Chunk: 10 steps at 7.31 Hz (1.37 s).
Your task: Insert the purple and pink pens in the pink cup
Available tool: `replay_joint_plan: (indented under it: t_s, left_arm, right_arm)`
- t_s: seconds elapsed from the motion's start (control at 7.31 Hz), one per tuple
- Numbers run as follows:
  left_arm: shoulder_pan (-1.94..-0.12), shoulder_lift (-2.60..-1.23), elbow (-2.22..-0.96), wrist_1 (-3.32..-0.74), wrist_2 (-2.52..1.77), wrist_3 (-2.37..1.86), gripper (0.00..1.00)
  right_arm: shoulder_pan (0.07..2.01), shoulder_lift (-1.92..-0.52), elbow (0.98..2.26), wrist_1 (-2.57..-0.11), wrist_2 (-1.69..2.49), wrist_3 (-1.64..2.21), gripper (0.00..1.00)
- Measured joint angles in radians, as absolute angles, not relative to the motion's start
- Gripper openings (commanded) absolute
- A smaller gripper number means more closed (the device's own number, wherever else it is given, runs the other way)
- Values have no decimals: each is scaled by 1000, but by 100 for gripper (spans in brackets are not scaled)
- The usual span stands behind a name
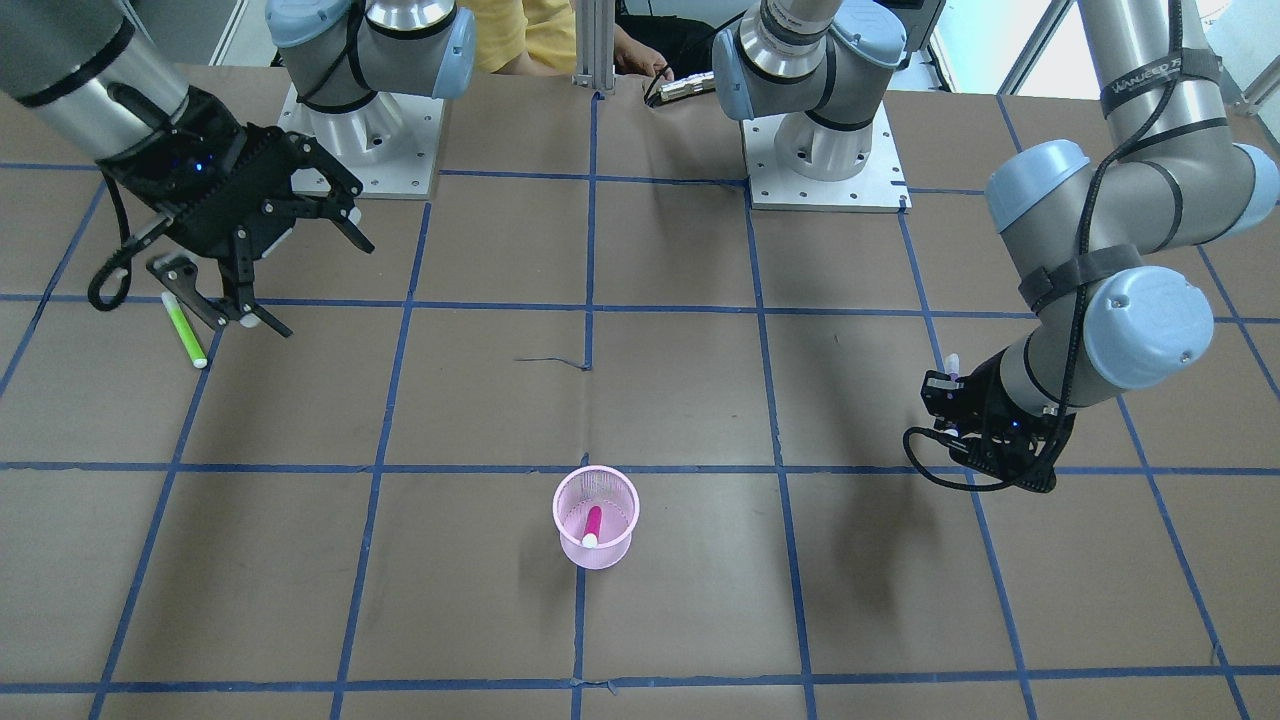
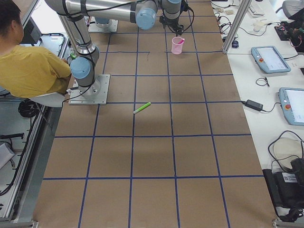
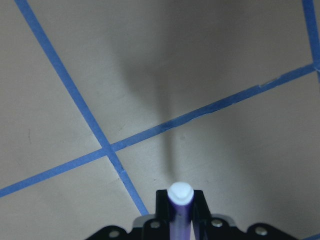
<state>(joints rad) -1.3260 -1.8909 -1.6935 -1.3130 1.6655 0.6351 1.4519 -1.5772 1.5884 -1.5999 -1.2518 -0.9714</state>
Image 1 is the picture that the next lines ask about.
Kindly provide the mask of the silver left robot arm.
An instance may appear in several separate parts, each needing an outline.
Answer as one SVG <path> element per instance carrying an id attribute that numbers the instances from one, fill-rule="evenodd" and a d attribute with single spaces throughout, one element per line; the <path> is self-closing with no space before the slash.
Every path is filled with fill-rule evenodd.
<path id="1" fill-rule="evenodd" d="M 928 372 L 929 428 L 988 477 L 969 492 L 1047 493 L 1075 415 L 1157 386 L 1213 336 L 1204 293 L 1148 256 L 1231 237 L 1277 202 L 1277 164 L 1234 141 L 1221 63 L 1193 1 L 1084 1 L 1082 22 L 1114 150 L 1098 161 L 1065 138 L 1002 164 L 984 196 L 1038 327 L 960 375 Z M 905 54 L 902 22 L 873 1 L 758 1 L 710 44 L 733 120 L 783 117 L 776 141 L 800 176 L 855 176 Z"/>

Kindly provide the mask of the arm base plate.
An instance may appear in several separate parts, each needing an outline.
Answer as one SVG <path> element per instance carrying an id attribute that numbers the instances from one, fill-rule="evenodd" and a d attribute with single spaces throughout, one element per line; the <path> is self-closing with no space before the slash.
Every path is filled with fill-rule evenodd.
<path id="1" fill-rule="evenodd" d="M 884 104 L 855 131 L 804 113 L 742 120 L 751 205 L 776 211 L 899 213 L 913 206 Z"/>
<path id="2" fill-rule="evenodd" d="M 355 174 L 364 199 L 428 201 L 435 187 L 447 101 L 379 94 L 344 114 L 315 111 L 298 102 L 291 86 L 279 127 L 314 137 Z"/>

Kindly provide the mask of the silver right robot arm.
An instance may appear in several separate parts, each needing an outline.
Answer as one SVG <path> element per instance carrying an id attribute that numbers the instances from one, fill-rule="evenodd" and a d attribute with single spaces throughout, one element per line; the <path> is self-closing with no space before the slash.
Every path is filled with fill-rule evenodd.
<path id="1" fill-rule="evenodd" d="M 306 129 L 256 126 L 192 85 L 114 1 L 5 1 L 3 91 L 154 211 L 97 269 L 100 311 L 131 291 L 133 260 L 160 237 L 175 252 L 147 270 L 212 329 L 291 329 L 257 299 L 255 266 L 298 220 L 330 222 L 357 250 L 356 168 L 410 151 L 396 95 L 456 99 L 477 27 L 457 1 L 271 1 L 268 28 Z"/>

